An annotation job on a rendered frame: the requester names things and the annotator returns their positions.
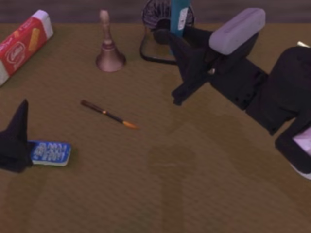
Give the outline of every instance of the brown tabletop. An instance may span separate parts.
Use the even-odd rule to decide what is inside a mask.
[[[17,25],[0,25],[4,39]],[[198,25],[214,30],[219,25]],[[305,233],[311,183],[275,149],[275,136],[209,84],[173,105],[177,67],[143,61],[143,27],[112,25],[127,58],[95,66],[100,25],[59,24],[53,38],[0,88],[0,127],[29,102],[28,137],[68,141],[66,167],[0,170],[1,233]],[[311,24],[267,25],[249,59],[270,72]],[[86,99],[137,124],[128,129],[81,106]]]

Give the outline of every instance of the bell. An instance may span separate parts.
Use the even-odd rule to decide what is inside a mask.
[[[100,19],[103,26],[104,41],[101,54],[96,59],[97,67],[105,72],[120,70],[126,63],[125,56],[119,52],[112,40],[109,25],[109,14],[106,10],[100,11]]]

